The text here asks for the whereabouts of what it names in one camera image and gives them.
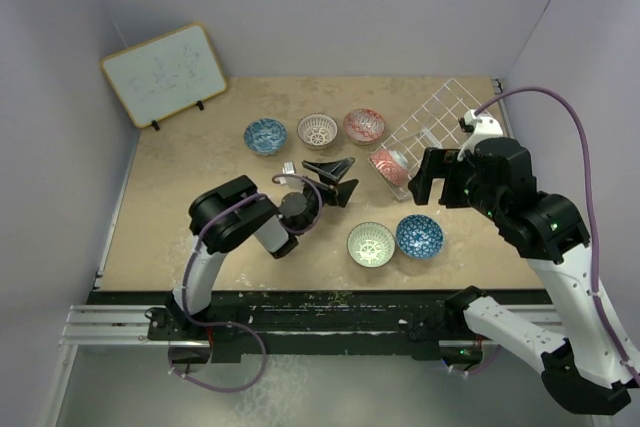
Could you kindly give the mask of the black floral bowl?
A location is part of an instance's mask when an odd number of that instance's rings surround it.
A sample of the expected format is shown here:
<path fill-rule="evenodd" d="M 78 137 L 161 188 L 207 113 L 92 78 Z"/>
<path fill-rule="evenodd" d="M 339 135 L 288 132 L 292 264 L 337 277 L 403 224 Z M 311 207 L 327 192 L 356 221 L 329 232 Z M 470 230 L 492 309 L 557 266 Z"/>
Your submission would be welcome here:
<path fill-rule="evenodd" d="M 402 187 L 408 182 L 408 161 L 399 151 L 382 148 L 372 153 L 369 160 L 376 171 L 391 184 Z"/>

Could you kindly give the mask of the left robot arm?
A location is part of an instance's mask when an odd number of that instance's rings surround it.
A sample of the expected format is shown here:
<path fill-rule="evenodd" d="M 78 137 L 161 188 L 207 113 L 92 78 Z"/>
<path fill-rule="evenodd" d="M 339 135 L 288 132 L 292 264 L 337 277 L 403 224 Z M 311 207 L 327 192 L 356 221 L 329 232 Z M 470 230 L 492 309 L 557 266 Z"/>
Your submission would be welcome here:
<path fill-rule="evenodd" d="M 241 175 L 197 197 L 188 209 L 193 250 L 182 280 L 166 302 L 171 328 L 184 339 L 194 339 L 209 326 L 207 310 L 221 267 L 230 252 L 255 238 L 275 259 L 298 246 L 298 238 L 315 228 L 326 207 L 347 206 L 357 179 L 344 176 L 353 157 L 331 162 L 302 163 L 314 179 L 297 173 L 295 164 L 284 164 L 272 182 L 290 191 L 279 204 L 258 191 Z"/>

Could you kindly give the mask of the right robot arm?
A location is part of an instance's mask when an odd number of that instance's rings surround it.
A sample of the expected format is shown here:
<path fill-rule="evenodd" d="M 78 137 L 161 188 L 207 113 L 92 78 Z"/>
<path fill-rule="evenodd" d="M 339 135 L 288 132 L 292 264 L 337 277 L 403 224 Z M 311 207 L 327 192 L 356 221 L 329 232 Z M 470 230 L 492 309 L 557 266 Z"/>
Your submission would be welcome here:
<path fill-rule="evenodd" d="M 535 271 L 564 327 L 549 332 L 470 286 L 445 302 L 445 327 L 456 338 L 488 337 L 527 363 L 557 404 L 570 413 L 613 416 L 630 404 L 639 385 L 602 325 L 598 311 L 611 303 L 593 287 L 595 238 L 566 197 L 540 191 L 529 151 L 495 137 L 473 150 L 428 148 L 408 187 L 418 205 L 443 180 L 440 205 L 473 208 Z"/>

